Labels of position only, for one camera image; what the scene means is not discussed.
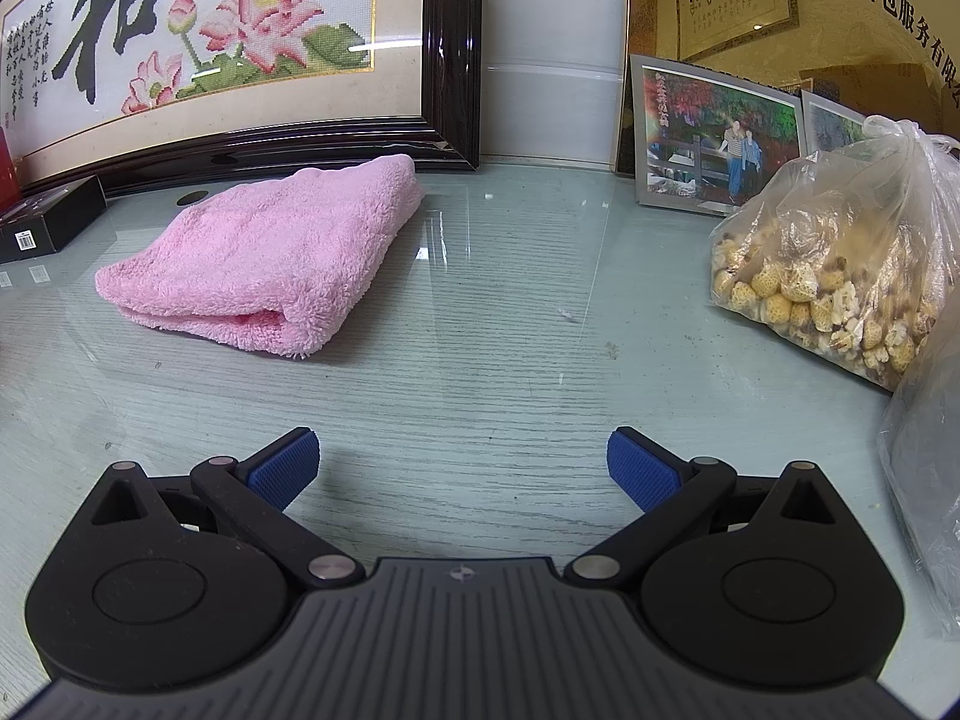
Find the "black product box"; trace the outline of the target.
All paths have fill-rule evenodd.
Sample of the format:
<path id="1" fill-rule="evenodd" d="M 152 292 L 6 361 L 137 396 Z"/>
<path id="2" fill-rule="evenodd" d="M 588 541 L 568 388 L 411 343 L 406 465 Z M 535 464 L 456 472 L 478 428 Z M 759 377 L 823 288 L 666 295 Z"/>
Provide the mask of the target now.
<path id="1" fill-rule="evenodd" d="M 0 262 L 57 254 L 106 210 L 98 177 L 36 193 L 2 216 Z"/>

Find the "bronze coin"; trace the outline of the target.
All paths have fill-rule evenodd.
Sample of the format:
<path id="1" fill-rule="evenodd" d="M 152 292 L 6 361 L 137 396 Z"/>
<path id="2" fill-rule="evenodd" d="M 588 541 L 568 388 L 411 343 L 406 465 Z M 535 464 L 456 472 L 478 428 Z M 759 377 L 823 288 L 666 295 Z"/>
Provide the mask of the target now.
<path id="1" fill-rule="evenodd" d="M 200 202 L 200 200 L 205 199 L 206 195 L 208 195 L 208 192 L 206 192 L 206 190 L 195 190 L 195 192 L 189 192 L 189 193 L 186 193 L 185 195 L 182 195 L 182 197 L 179 197 L 176 200 L 176 205 L 178 206 L 193 205 L 194 203 Z"/>

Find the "red box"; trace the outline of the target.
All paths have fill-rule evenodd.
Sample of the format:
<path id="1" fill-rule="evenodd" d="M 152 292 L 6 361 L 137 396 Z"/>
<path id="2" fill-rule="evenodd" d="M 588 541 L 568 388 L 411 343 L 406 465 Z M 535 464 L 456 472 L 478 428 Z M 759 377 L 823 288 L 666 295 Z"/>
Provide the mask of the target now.
<path id="1" fill-rule="evenodd" d="M 5 132 L 0 130 L 0 215 L 5 215 L 20 202 L 20 184 L 14 171 Z"/>

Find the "pink fluffy towel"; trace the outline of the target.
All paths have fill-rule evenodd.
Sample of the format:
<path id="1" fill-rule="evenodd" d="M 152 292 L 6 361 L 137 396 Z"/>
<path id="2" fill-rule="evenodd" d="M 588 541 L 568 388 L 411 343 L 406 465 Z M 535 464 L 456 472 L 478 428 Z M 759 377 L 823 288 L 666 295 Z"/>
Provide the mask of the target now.
<path id="1" fill-rule="evenodd" d="M 407 154 L 235 185 L 101 268 L 94 286 L 143 327 L 307 358 L 370 289 L 423 197 Z"/>

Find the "gold plaque with characters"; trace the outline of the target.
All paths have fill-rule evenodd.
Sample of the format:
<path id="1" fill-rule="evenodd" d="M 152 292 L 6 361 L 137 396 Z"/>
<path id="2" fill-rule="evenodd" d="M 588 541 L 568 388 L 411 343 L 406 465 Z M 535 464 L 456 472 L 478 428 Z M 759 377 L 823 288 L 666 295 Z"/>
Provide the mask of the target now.
<path id="1" fill-rule="evenodd" d="M 626 50 L 958 132 L 958 0 L 626 0 Z"/>

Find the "framed lotus embroidery picture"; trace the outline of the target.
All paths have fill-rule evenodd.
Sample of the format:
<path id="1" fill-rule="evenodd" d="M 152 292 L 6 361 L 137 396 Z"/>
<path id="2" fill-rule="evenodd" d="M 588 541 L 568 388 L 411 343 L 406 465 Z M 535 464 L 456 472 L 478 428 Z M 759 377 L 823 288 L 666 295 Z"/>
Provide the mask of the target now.
<path id="1" fill-rule="evenodd" d="M 480 160 L 482 0 L 2 0 L 21 187 Z"/>

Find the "translucent plastic bag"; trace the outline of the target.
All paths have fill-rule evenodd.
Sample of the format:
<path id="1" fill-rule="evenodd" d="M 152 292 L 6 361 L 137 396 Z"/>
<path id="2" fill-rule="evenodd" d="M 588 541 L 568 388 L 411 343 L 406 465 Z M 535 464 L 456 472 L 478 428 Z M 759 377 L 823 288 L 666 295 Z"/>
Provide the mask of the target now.
<path id="1" fill-rule="evenodd" d="M 947 305 L 878 429 L 885 481 L 946 634 L 958 634 L 958 305 Z"/>

